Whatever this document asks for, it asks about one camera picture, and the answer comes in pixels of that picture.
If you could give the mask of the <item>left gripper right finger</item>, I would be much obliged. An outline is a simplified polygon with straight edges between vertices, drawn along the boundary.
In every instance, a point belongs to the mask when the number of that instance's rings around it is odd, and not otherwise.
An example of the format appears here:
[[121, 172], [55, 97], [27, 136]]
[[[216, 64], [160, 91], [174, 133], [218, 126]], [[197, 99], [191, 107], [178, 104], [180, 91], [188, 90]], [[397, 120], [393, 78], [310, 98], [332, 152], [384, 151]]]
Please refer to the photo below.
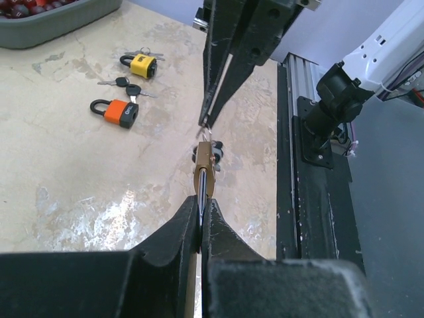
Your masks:
[[344, 260], [267, 260], [224, 220], [215, 199], [203, 213], [204, 317], [373, 317], [363, 273]]

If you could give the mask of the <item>yellow padlock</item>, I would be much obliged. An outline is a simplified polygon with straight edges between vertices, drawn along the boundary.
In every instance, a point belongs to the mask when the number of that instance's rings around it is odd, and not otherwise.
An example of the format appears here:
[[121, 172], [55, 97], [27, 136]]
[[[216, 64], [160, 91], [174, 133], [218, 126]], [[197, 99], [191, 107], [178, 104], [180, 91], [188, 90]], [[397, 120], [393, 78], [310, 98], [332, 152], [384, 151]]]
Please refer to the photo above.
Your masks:
[[158, 67], [155, 57], [144, 54], [123, 55], [120, 57], [120, 63], [127, 66], [132, 74], [141, 76], [146, 80], [152, 79], [156, 75]]

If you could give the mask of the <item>small brass padlock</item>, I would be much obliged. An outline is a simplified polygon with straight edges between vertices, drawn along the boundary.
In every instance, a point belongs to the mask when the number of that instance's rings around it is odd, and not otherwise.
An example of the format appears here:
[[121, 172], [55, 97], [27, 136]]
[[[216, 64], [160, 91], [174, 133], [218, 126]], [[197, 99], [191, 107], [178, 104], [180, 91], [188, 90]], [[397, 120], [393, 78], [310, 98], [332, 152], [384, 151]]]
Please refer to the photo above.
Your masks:
[[207, 198], [212, 197], [215, 189], [215, 157], [210, 141], [201, 141], [197, 146], [193, 185], [197, 195], [199, 228], [202, 229]]

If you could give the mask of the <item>dark grape bunch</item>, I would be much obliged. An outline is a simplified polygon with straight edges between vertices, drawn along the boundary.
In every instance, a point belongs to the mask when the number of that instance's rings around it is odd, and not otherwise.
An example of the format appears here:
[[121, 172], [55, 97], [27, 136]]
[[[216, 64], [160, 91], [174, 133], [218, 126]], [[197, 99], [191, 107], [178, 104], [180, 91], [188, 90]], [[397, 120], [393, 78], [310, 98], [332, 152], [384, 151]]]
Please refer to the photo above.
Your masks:
[[74, 0], [1, 0], [1, 19], [23, 19], [74, 2]]

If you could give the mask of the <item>orange padlock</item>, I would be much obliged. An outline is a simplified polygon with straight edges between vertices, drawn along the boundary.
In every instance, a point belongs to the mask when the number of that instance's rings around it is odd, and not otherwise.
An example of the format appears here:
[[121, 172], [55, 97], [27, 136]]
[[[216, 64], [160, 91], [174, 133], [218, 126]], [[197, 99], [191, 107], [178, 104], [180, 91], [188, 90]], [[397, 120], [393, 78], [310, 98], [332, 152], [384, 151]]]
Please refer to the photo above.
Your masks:
[[136, 103], [114, 99], [96, 99], [91, 102], [90, 110], [101, 115], [108, 123], [130, 129], [138, 116], [139, 106]]

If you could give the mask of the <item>panda keychain figure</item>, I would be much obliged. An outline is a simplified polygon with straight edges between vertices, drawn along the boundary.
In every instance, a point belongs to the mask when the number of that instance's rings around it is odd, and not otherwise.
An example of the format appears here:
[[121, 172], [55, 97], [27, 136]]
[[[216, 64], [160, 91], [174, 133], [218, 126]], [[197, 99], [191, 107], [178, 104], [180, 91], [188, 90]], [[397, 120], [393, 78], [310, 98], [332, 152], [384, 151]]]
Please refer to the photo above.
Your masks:
[[[221, 171], [220, 161], [224, 156], [223, 143], [219, 140], [214, 140], [212, 142], [212, 151], [215, 158], [215, 171], [220, 172]], [[193, 163], [196, 162], [196, 154], [197, 154], [197, 146], [193, 148], [193, 152], [191, 156], [191, 160]]]

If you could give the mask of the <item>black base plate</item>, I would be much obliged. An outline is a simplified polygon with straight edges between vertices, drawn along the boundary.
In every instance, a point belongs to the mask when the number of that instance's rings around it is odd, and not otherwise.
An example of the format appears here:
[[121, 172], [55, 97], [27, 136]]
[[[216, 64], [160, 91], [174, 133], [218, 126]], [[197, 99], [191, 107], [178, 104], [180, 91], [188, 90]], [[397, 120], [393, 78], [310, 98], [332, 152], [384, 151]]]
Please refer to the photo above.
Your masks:
[[301, 115], [315, 100], [309, 62], [278, 66], [276, 257], [334, 258], [364, 268], [345, 156], [332, 170], [304, 162]]

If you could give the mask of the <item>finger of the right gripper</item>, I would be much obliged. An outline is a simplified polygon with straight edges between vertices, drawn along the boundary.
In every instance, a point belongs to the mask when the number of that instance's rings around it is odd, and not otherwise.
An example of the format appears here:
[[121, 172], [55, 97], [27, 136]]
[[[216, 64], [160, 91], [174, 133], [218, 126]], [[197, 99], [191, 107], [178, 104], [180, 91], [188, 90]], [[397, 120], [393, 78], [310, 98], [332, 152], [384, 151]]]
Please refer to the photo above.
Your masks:
[[204, 1], [201, 17], [207, 23], [203, 50], [203, 103], [200, 125], [215, 123], [221, 109], [235, 94], [237, 87], [231, 79], [232, 69], [223, 76], [225, 64], [236, 38], [245, 1]]
[[245, 1], [241, 20], [223, 76], [232, 69], [237, 90], [256, 66], [262, 66], [275, 51], [283, 36], [304, 7], [299, 1]]

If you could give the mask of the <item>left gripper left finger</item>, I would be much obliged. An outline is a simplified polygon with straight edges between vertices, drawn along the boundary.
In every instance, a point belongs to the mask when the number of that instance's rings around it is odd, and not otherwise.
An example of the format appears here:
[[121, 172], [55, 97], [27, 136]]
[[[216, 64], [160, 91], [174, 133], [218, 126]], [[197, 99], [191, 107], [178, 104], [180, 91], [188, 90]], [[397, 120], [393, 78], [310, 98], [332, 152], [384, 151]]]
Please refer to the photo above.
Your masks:
[[1, 255], [2, 317], [192, 317], [197, 198], [130, 250]]

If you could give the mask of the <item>grey fruit tray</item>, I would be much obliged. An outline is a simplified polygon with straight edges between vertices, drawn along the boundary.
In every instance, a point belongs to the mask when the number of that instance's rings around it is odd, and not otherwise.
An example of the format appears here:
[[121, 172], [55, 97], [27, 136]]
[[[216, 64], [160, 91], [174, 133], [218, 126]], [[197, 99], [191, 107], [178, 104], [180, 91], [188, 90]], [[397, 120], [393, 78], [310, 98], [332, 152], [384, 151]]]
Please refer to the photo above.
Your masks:
[[32, 48], [99, 20], [122, 4], [122, 0], [74, 1], [30, 17], [1, 19], [1, 47]]

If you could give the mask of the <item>yellow padlock keys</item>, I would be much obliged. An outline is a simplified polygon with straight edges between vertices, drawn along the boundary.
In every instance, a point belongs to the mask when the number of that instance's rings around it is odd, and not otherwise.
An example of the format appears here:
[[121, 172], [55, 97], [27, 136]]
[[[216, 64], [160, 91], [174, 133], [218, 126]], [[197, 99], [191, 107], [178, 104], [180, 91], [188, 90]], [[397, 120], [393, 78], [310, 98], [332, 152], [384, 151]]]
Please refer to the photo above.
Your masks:
[[127, 55], [136, 56], [137, 54], [143, 54], [145, 56], [151, 56], [159, 61], [165, 61], [164, 55], [161, 53], [153, 53], [149, 48], [142, 47], [139, 50], [125, 52]]

